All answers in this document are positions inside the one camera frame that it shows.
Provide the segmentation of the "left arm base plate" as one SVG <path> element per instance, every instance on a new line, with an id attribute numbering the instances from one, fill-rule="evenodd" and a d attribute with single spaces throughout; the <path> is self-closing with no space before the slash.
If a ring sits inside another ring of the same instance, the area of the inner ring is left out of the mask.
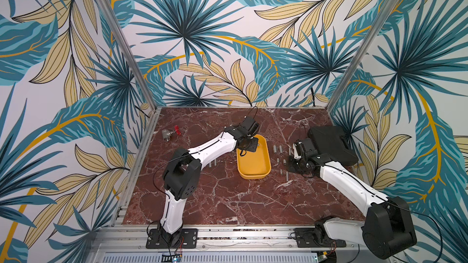
<path id="1" fill-rule="evenodd" d="M 174 234 L 169 234 L 164 229 L 153 228 L 149 231 L 146 249 L 156 250 L 180 247 L 183 249 L 195 249 L 197 237 L 197 228 L 181 228 Z"/>

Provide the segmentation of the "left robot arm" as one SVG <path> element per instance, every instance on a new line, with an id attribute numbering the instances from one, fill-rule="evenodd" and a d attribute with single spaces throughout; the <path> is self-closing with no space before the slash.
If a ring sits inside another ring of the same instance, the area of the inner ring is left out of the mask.
<path id="1" fill-rule="evenodd" d="M 200 146 L 178 148 L 174 152 L 162 175 L 166 200 L 160 228 L 164 234 L 174 235 L 182 229 L 186 200 L 197 188 L 202 170 L 236 149 L 255 152 L 259 128 L 254 118 L 246 116 L 239 124 L 224 128 L 218 136 Z"/>

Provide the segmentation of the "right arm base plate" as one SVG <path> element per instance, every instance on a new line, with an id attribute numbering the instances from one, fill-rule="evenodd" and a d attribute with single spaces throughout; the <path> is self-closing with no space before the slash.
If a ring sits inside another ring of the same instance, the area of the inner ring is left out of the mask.
<path id="1" fill-rule="evenodd" d="M 346 242 L 343 240 L 330 239 L 321 228 L 295 228 L 292 238 L 296 241 L 298 248 L 344 248 Z"/>

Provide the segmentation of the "yellow plastic storage box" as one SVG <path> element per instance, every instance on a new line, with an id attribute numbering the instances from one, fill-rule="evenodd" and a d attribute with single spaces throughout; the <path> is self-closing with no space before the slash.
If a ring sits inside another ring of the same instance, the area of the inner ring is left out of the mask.
<path id="1" fill-rule="evenodd" d="M 236 150 L 238 172 L 246 180 L 263 179 L 271 172 L 271 161 L 266 139 L 262 135 L 255 135 L 255 137 L 258 138 L 255 152 L 246 152 L 241 156 L 241 150 Z"/>

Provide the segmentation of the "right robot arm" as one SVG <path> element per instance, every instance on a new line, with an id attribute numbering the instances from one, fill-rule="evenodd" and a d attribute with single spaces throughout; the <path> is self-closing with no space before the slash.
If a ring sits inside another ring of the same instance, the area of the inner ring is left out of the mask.
<path id="1" fill-rule="evenodd" d="M 321 178 L 349 199 L 365 220 L 328 217 L 317 222 L 317 237 L 365 245 L 377 258 L 387 259 L 417 244 L 408 204 L 365 184 L 347 167 L 357 157 L 346 146 L 320 148 L 311 138 L 292 145 L 288 170 L 306 178 Z"/>

